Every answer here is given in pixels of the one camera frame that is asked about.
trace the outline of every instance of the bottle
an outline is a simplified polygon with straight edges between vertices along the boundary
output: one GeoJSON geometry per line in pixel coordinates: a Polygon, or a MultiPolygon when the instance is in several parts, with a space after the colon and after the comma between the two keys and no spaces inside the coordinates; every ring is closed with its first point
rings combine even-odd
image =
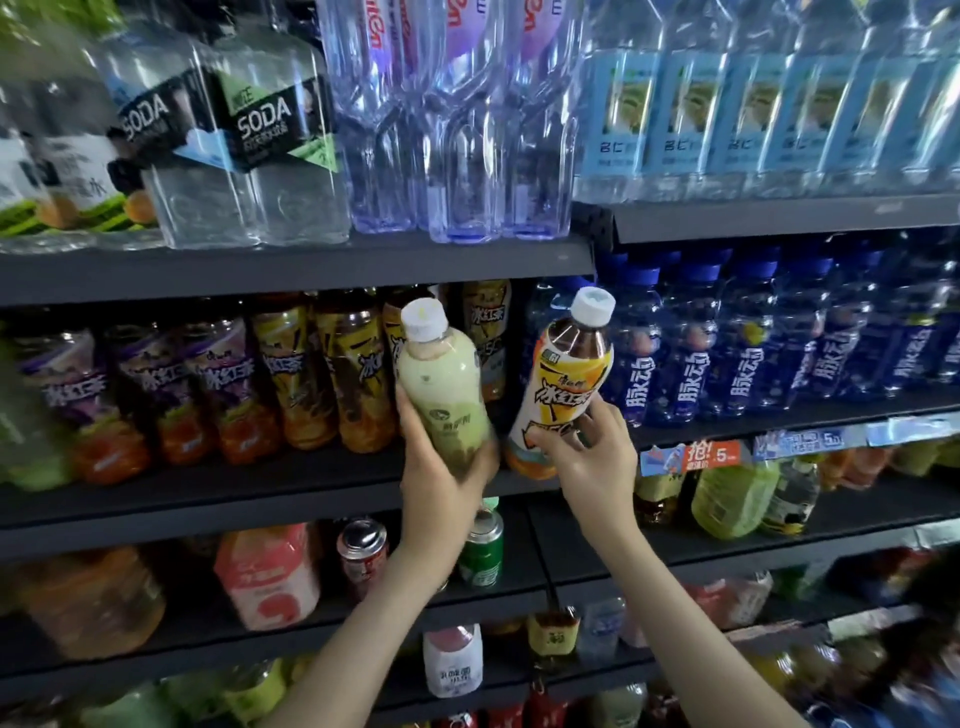
{"type": "Polygon", "coordinates": [[[396,364],[397,381],[450,472],[462,477],[474,453],[492,435],[477,350],[466,334],[450,327],[437,299],[408,303],[401,316],[407,345],[396,364]]]}
{"type": "Polygon", "coordinates": [[[777,262],[746,258],[737,260],[732,270],[720,297],[717,340],[709,355],[707,396],[701,411],[705,417],[740,417],[746,411],[774,329],[777,262]]]}
{"type": "Polygon", "coordinates": [[[690,504],[693,518],[715,538],[746,536],[763,520],[779,479],[775,460],[705,470],[690,504]]]}
{"type": "Polygon", "coordinates": [[[577,659],[585,665],[604,665],[613,661],[616,642],[627,611],[622,596],[592,602],[577,610],[581,615],[577,633],[577,659]]]}
{"type": "Polygon", "coordinates": [[[817,343],[810,373],[810,393],[818,399],[833,397],[847,360],[874,312],[877,295],[876,266],[882,251],[857,250],[837,257],[824,335],[817,343]]]}
{"type": "Polygon", "coordinates": [[[678,202],[706,172],[733,25],[718,0],[673,3],[640,199],[678,202]]]}
{"type": "Polygon", "coordinates": [[[600,392],[633,427],[643,426],[646,420],[660,363],[659,275],[659,268],[625,263],[617,270],[613,288],[616,308],[608,331],[617,357],[600,392]]]}
{"type": "Polygon", "coordinates": [[[817,462],[820,455],[801,455],[780,465],[780,480],[767,512],[763,529],[784,536],[799,536],[820,495],[817,462]]]}
{"type": "Polygon", "coordinates": [[[703,200],[739,197],[747,176],[756,172],[800,33],[800,20],[785,0],[742,0],[732,9],[732,57],[707,173],[691,189],[691,196],[703,200]]]}
{"type": "Polygon", "coordinates": [[[510,430],[507,464],[527,477],[545,480],[556,468],[526,438],[531,427],[566,432],[589,405],[610,372],[613,349],[603,328],[615,300],[602,288],[581,288],[570,317],[554,322],[540,337],[530,383],[510,430]]]}
{"type": "Polygon", "coordinates": [[[677,281],[665,291],[662,363],[647,415],[650,425],[686,425],[699,411],[717,336],[719,276],[719,265],[682,263],[677,281]]]}
{"type": "Polygon", "coordinates": [[[507,86],[509,146],[504,233],[527,240],[566,237],[573,209],[573,159],[586,0],[526,3],[519,63],[507,86]]]}
{"type": "Polygon", "coordinates": [[[828,273],[833,259],[824,256],[790,258],[776,278],[774,327],[763,347],[750,408],[789,409],[809,385],[817,345],[824,333],[830,302],[828,273]]]}
{"type": "Polygon", "coordinates": [[[638,196],[664,26],[653,0],[589,3],[573,182],[579,202],[614,205],[638,196]]]}
{"type": "Polygon", "coordinates": [[[348,184],[324,56],[290,35],[278,0],[232,7],[236,32],[213,47],[260,242],[342,243],[350,235],[348,184]]]}
{"type": "Polygon", "coordinates": [[[840,141],[836,124],[870,36],[853,0],[801,3],[802,28],[783,78],[781,103],[756,172],[746,189],[761,198],[802,197],[823,177],[828,143],[840,141]]]}

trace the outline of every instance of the blue bottle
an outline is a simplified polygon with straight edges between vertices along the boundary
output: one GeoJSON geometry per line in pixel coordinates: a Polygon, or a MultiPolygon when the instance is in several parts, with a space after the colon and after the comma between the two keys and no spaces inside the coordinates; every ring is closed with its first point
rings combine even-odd
{"type": "Polygon", "coordinates": [[[791,258],[780,266],[774,328],[767,339],[763,365],[750,409],[788,409],[806,388],[824,332],[830,290],[828,273],[833,258],[791,258]]]}
{"type": "Polygon", "coordinates": [[[701,408],[706,418],[739,417],[746,411],[774,328],[777,262],[744,258],[732,264],[732,272],[720,296],[717,341],[701,408]]]}
{"type": "Polygon", "coordinates": [[[616,308],[607,332],[616,356],[600,393],[634,427],[646,420],[660,361],[659,276],[657,268],[628,263],[619,268],[612,291],[616,308]]]}
{"type": "Polygon", "coordinates": [[[663,353],[647,415],[651,425],[686,425],[697,415],[717,337],[719,276],[719,265],[681,263],[663,297],[663,353]]]}

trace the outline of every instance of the drink can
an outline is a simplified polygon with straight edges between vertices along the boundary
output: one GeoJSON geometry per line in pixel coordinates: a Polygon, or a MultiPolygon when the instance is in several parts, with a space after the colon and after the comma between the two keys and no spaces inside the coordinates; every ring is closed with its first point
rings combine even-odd
{"type": "Polygon", "coordinates": [[[341,531],[337,553],[357,601],[363,599],[383,575],[387,550],[387,529],[373,519],[356,519],[341,531]]]}
{"type": "Polygon", "coordinates": [[[496,511],[478,511],[457,562],[471,587],[491,587],[503,568],[503,519],[496,511]]]}

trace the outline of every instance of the water bottle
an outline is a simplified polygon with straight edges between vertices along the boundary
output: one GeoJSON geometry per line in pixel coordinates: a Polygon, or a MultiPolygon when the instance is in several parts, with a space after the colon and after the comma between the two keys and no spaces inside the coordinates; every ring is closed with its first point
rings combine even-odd
{"type": "Polygon", "coordinates": [[[742,0],[735,13],[707,173],[691,189],[706,200],[738,197],[747,174],[756,172],[800,32],[800,19],[785,0],[742,0]]]}
{"type": "Polygon", "coordinates": [[[745,258],[733,263],[732,272],[720,297],[717,340],[710,354],[701,410],[707,418],[739,417],[746,411],[774,328],[777,262],[745,258]]]}
{"type": "Polygon", "coordinates": [[[636,197],[663,53],[655,0],[593,0],[584,41],[574,199],[593,205],[636,197]]]}
{"type": "Polygon", "coordinates": [[[802,28],[780,92],[780,106],[746,191],[761,198],[802,197],[819,184],[828,140],[848,98],[867,41],[866,18],[852,0],[801,3],[802,28]]]}
{"type": "Polygon", "coordinates": [[[807,386],[817,343],[824,332],[833,259],[822,255],[782,263],[774,327],[763,348],[763,364],[750,408],[788,409],[807,386]]]}
{"type": "Polygon", "coordinates": [[[663,354],[654,378],[647,421],[676,426],[693,421],[716,342],[717,278],[720,266],[681,263],[678,278],[663,297],[663,354]]]}
{"type": "Polygon", "coordinates": [[[676,0],[655,96],[639,199],[682,200],[707,171],[733,20],[717,0],[676,0]]]}
{"type": "Polygon", "coordinates": [[[570,232],[584,0],[526,3],[510,81],[504,232],[542,240],[570,232]]]}
{"type": "Polygon", "coordinates": [[[864,248],[836,258],[828,281],[831,290],[824,333],[817,342],[809,392],[817,399],[832,397],[840,384],[847,360],[860,342],[860,334],[874,312],[877,296],[876,267],[883,251],[864,248]]]}
{"type": "Polygon", "coordinates": [[[604,400],[615,404],[630,426],[642,426],[660,361],[658,268],[627,263],[618,269],[613,297],[616,308],[607,326],[616,356],[600,388],[604,400]]]}

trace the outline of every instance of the bottle cap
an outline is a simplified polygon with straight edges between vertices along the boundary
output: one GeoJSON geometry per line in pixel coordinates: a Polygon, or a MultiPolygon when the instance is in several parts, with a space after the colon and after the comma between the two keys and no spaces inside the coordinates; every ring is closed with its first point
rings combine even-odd
{"type": "Polygon", "coordinates": [[[444,335],[450,324],[444,305],[437,299],[416,299],[400,311],[400,321],[410,341],[434,341],[444,335]]]}
{"type": "Polygon", "coordinates": [[[600,328],[610,322],[616,301],[603,288],[587,286],[577,291],[570,305],[570,315],[578,324],[600,328]]]}

